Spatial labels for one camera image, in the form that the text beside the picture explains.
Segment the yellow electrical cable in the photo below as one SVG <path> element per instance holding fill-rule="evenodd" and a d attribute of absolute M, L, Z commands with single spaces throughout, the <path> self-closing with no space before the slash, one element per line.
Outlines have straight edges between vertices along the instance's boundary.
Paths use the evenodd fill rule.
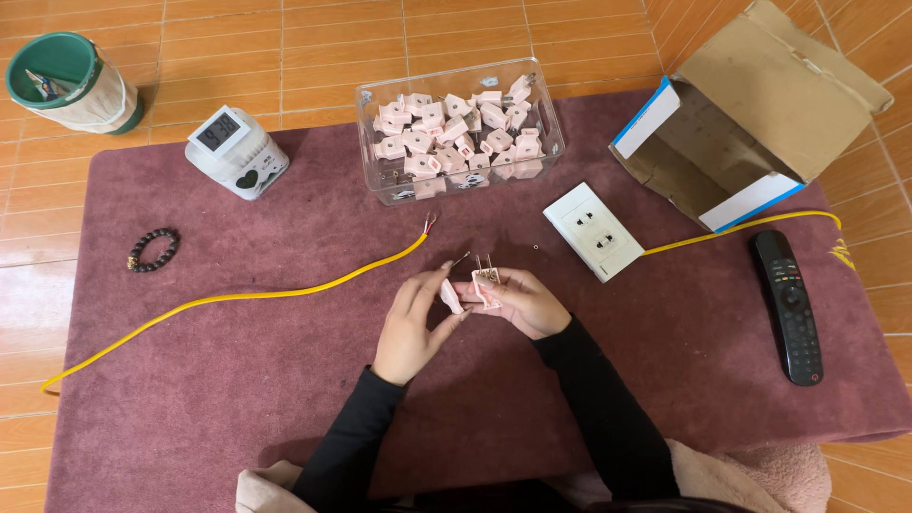
<path fill-rule="evenodd" d="M 120 347 L 124 343 L 126 343 L 128 340 L 139 335 L 140 333 L 147 330 L 148 328 L 155 326 L 156 324 L 171 317 L 172 315 L 183 312 L 186 309 L 191 309 L 193 307 L 198 307 L 200 305 L 206 305 L 209 303 L 217 303 L 219 301 L 231 301 L 234 299 L 290 298 L 292 296 L 304 296 L 305 294 L 313 294 L 314 292 L 320 292 L 320 291 L 326 290 L 328 288 L 335 287 L 336 285 L 341 285 L 341 284 L 349 281 L 353 277 L 356 277 L 362 273 L 368 272 L 370 269 L 380 267 L 380 266 L 388 264 L 389 262 L 394 262 L 396 260 L 399 260 L 400 258 L 402 258 L 405 255 L 414 251 L 416 248 L 418 248 L 418 246 L 421 246 L 421 243 L 423 243 L 424 239 L 426 239 L 426 238 L 428 238 L 428 234 L 423 233 L 423 234 L 421 234 L 420 237 L 418 237 L 418 240 L 416 240 L 411 246 L 406 247 L 402 251 L 399 251 L 396 255 L 387 256 L 386 258 L 383 258 L 382 260 L 378 260 L 371 264 L 367 264 L 366 266 L 359 267 L 358 269 L 355 269 L 354 271 L 344 275 L 343 277 L 341 277 L 339 279 L 334 279 L 328 283 L 324 283 L 323 285 L 317 285 L 316 287 L 300 288 L 298 290 L 283 290 L 280 292 L 250 292 L 247 294 L 226 294 L 224 296 L 213 296 L 211 298 L 196 299 L 195 301 L 191 301 L 189 303 L 184 303 L 184 304 L 180 305 L 179 307 L 177 307 L 176 309 L 170 309 L 167 312 L 159 315 L 159 317 L 156 317 L 155 319 L 152 319 L 149 322 L 143 324 L 142 326 L 136 328 L 135 330 L 131 331 L 126 337 L 114 342 L 113 344 L 109 345 L 105 349 L 95 353 L 95 355 L 92 356 L 91 358 L 89 358 L 88 360 L 85 360 L 77 365 L 74 365 L 73 367 L 70 367 L 69 369 L 66 369 L 65 371 L 61 372 L 60 374 L 47 380 L 46 382 L 44 382 L 44 384 L 41 385 L 41 392 L 46 393 L 47 395 L 60 395 L 60 392 L 49 391 L 47 389 L 47 386 L 52 383 L 59 382 L 60 380 L 66 378 L 68 375 L 72 374 L 73 372 L 77 372 L 79 370 L 85 369 L 86 367 L 88 367 L 91 363 L 93 363 L 97 359 L 101 358 L 102 356 L 108 354 L 111 351 L 114 351 L 115 349 L 117 349 L 118 347 Z"/>
<path fill-rule="evenodd" d="M 792 212 L 789 214 L 779 214 L 771 215 L 769 217 L 764 217 L 763 219 L 757 219 L 756 221 L 750 221 L 749 223 L 744 223 L 743 225 L 733 226 L 724 232 L 719 232 L 718 234 L 709 234 L 707 236 L 699 236 L 689 238 L 687 240 L 682 240 L 680 242 L 673 242 L 671 244 L 665 244 L 664 246 L 654 247 L 643 252 L 643 257 L 646 255 L 652 255 L 653 253 L 658 253 L 659 251 L 667 251 L 669 249 L 674 249 L 675 247 L 686 246 L 688 244 L 694 244 L 696 242 L 703 242 L 704 240 L 710 240 L 711 238 L 726 236 L 730 233 L 737 232 L 738 230 L 743 230 L 744 228 L 750 228 L 751 226 L 761 225 L 763 223 L 769 223 L 771 221 L 779 221 L 780 219 L 788 219 L 789 217 L 800 217 L 802 215 L 826 215 L 827 217 L 832 217 L 836 221 L 836 227 L 840 230 L 843 229 L 843 223 L 835 215 L 830 214 L 829 212 L 824 212 L 823 210 L 804 210 L 802 212 Z"/>
<path fill-rule="evenodd" d="M 719 232 L 718 234 L 709 234 L 707 236 L 694 237 L 694 238 L 690 238 L 687 240 L 682 240 L 679 242 L 666 244 L 664 246 L 654 247 L 652 249 L 645 251 L 643 253 L 643 256 L 652 255 L 653 253 L 658 253 L 659 251 L 667 251 L 667 250 L 673 249 L 675 247 L 681 247 L 681 246 L 686 246 L 688 244 L 702 242 L 704 240 L 710 240 L 710 239 L 716 238 L 716 237 L 726 236 L 730 233 L 737 232 L 738 230 L 743 230 L 744 228 L 749 228 L 751 226 L 756 226 L 756 225 L 760 225 L 763 223 L 769 223 L 771 221 L 778 221 L 780 219 L 788 219 L 789 217 L 799 217 L 802 215 L 826 215 L 828 217 L 832 217 L 833 220 L 836 221 L 837 228 L 839 228 L 840 230 L 843 228 L 843 224 L 839 220 L 839 218 L 836 217 L 835 215 L 830 214 L 829 212 L 824 212 L 823 210 L 805 210 L 802 212 L 792 212 L 790 214 L 771 215 L 770 217 L 764 217 L 763 219 L 757 219 L 756 221 L 750 221 L 749 223 L 744 223 L 743 225 L 734 226 L 732 228 L 729 228 L 728 230 L 725 230 L 724 232 Z M 414 251 L 416 248 L 418 248 L 418 246 L 421 246 L 421 243 L 423 243 L 424 239 L 426 239 L 426 238 L 428 238 L 428 234 L 423 233 L 423 234 L 421 234 L 420 237 L 418 237 L 418 240 L 416 240 L 411 246 L 403 249 L 402 251 L 398 252 L 396 255 L 387 256 L 386 258 L 383 258 L 383 259 L 373 262 L 371 264 L 367 264 L 366 266 L 360 267 L 360 268 L 344 275 L 343 277 L 341 277 L 339 279 L 334 279 L 333 281 L 324 283 L 323 285 L 317 285 L 316 287 L 300 288 L 298 290 L 285 290 L 285 291 L 280 291 L 280 292 L 251 292 L 251 293 L 247 293 L 247 294 L 226 294 L 224 296 L 213 296 L 211 298 L 196 299 L 195 301 L 191 301 L 189 303 L 184 303 L 184 304 L 180 305 L 179 307 L 177 307 L 176 309 L 168 310 L 167 312 L 159 315 L 159 317 L 156 317 L 155 319 L 152 319 L 149 322 L 146 322 L 142 326 L 139 326 L 135 330 L 131 331 L 126 337 L 114 342 L 113 344 L 109 345 L 105 349 L 97 352 L 94 356 L 92 356 L 88 360 L 85 360 L 77 365 L 74 365 L 73 367 L 70 367 L 69 369 L 67 369 L 67 370 L 61 372 L 60 374 L 54 376 L 53 378 L 47 380 L 46 382 L 44 382 L 41 385 L 41 392 L 46 393 L 48 395 L 60 395 L 59 392 L 49 391 L 47 389 L 47 386 L 52 383 L 59 382 L 60 380 L 66 378 L 68 375 L 70 375 L 74 372 L 85 369 L 91 363 L 95 362 L 96 360 L 98 360 L 102 356 L 108 354 L 109 352 L 114 351 L 115 349 L 117 349 L 118 347 L 120 347 L 121 345 L 126 343 L 128 340 L 139 335 L 140 333 L 147 330 L 148 328 L 155 326 L 159 322 L 162 322 L 163 320 L 165 320 L 177 313 L 180 313 L 186 309 L 191 309 L 193 307 L 198 307 L 200 305 L 206 305 L 209 303 L 217 303 L 219 301 L 231 301 L 234 299 L 290 298 L 292 296 L 304 296 L 305 294 L 313 294 L 314 292 L 320 292 L 322 290 L 326 290 L 328 288 L 335 287 L 336 285 L 341 285 L 342 283 L 349 281 L 351 278 L 356 277 L 362 273 L 365 273 L 365 272 L 369 271 L 370 269 L 380 267 L 380 266 L 388 264 L 389 262 L 399 260 L 400 258 L 402 258 L 405 255 Z"/>

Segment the person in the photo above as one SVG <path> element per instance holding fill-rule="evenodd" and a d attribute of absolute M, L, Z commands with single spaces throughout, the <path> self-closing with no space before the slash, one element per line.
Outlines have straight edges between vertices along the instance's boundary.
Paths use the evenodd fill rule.
<path fill-rule="evenodd" d="M 749 511 L 731 504 L 683 498 L 668 444 L 621 381 L 598 344 L 560 301 L 524 270 L 499 268 L 502 283 L 483 280 L 503 306 L 482 309 L 472 283 L 453 283 L 466 310 L 426 328 L 431 304 L 452 262 L 409 278 L 386 317 L 372 365 L 304 464 L 292 493 L 319 513 L 387 511 L 577 511 L 541 481 L 492 489 L 426 494 L 409 507 L 368 501 L 380 442 L 393 421 L 404 386 L 471 314 L 499 316 L 529 338 L 557 373 L 596 472 L 612 494 L 602 508 L 650 511 Z"/>

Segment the hand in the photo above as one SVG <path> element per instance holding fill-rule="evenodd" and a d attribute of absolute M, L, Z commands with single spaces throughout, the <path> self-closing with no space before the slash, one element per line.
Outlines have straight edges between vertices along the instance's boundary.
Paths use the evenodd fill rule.
<path fill-rule="evenodd" d="M 473 312 L 503 317 L 532 340 L 560 333 L 570 324 L 570 312 L 532 273 L 508 267 L 497 267 L 497 272 L 501 283 L 481 277 L 479 283 L 489 296 L 501 301 L 503 306 L 498 309 L 483 309 L 482 299 L 475 295 L 471 282 L 452 285 L 460 299 L 471 304 Z"/>
<path fill-rule="evenodd" d="M 434 331 L 426 328 L 428 310 L 450 274 L 452 261 L 436 271 L 410 277 L 393 299 L 380 333 L 377 356 L 370 368 L 383 381 L 405 386 L 430 361 L 443 342 L 472 312 L 450 315 Z"/>

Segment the white cotton swab container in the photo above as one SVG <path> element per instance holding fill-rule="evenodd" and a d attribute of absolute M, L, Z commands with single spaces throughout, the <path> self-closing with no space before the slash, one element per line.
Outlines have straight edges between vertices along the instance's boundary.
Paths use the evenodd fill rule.
<path fill-rule="evenodd" d="M 212 138 L 221 135 L 213 135 L 213 132 L 218 132 L 216 128 L 223 125 L 233 128 L 234 133 L 223 141 L 214 142 L 217 144 L 214 149 L 198 142 L 204 141 L 207 135 Z M 269 133 L 237 108 L 222 107 L 188 140 L 183 151 L 187 160 L 203 174 L 248 201 L 263 195 L 288 169 L 290 162 Z"/>

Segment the clear plastic storage box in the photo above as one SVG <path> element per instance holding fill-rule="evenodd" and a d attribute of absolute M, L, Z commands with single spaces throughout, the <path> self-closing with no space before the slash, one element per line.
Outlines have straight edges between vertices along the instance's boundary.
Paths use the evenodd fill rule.
<path fill-rule="evenodd" d="M 381 106 L 397 101 L 399 95 L 421 93 L 430 95 L 434 101 L 441 101 L 448 94 L 470 99 L 472 94 L 484 91 L 501 91 L 508 94 L 511 85 L 520 77 L 531 77 L 529 97 L 531 104 L 522 124 L 524 129 L 537 129 L 541 142 L 541 153 L 537 158 L 522 162 L 500 163 L 487 168 L 472 169 L 461 173 L 439 174 L 432 178 L 419 179 L 405 173 L 405 159 L 378 159 L 374 145 L 386 137 L 382 131 L 374 130 L 374 120 Z M 554 115 L 554 105 L 548 96 L 541 67 L 534 58 L 523 58 L 455 69 L 408 79 L 389 80 L 361 86 L 355 91 L 358 116 L 358 137 L 361 141 L 361 158 L 364 162 L 365 181 L 383 204 L 402 204 L 436 195 L 456 194 L 478 187 L 495 186 L 524 179 L 539 178 L 548 174 L 551 166 L 564 153 L 564 139 Z M 482 124 L 477 138 L 473 135 L 475 151 L 481 152 L 477 141 L 484 141 L 493 128 Z M 498 156 L 491 157 L 492 164 Z"/>

